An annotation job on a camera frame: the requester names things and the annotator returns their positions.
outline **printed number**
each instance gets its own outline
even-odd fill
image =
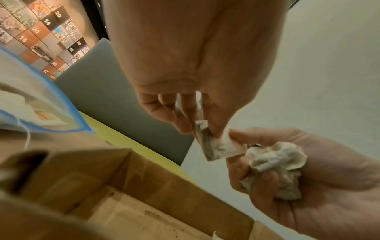
[[[36,27],[32,28],[32,30],[33,30],[33,32],[35,32],[35,33],[39,33],[39,32],[40,32],[40,30],[38,30]]]
[[[55,14],[57,15],[57,17],[62,17],[62,14],[59,11],[56,11]]]
[[[21,40],[22,42],[26,42],[26,41],[28,41],[28,39],[27,39],[26,37],[24,37],[24,36],[21,36],[21,37],[20,37],[20,40]]]

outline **yellow surface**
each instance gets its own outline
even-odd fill
[[[132,147],[133,150],[137,152],[138,154],[146,157],[152,162],[159,164],[165,169],[195,184],[194,180],[191,179],[190,176],[187,175],[187,173],[184,170],[182,170],[180,166],[170,161],[166,157],[161,156],[160,154],[154,152],[153,150],[150,150],[149,148],[145,147],[144,145],[139,144],[138,142],[130,139],[127,136],[124,136],[123,134],[115,131],[114,129],[93,119],[92,117],[84,113],[80,113],[80,114],[82,115],[84,120],[87,122],[87,124],[90,125],[90,127],[92,127],[93,129],[96,129],[96,136],[98,138],[104,141],[108,141],[109,143],[112,143],[116,146]]]

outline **brown cardboard box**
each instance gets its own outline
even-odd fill
[[[210,240],[214,231],[224,240],[280,239],[132,149],[96,146],[8,157],[0,187],[17,199],[0,195],[0,239]]]

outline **plastic bag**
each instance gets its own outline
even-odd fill
[[[78,110],[47,77],[0,47],[0,129],[91,131]]]

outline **gray cushion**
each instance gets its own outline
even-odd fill
[[[79,111],[180,165],[194,138],[153,119],[139,105],[111,42],[101,39],[56,81]]]

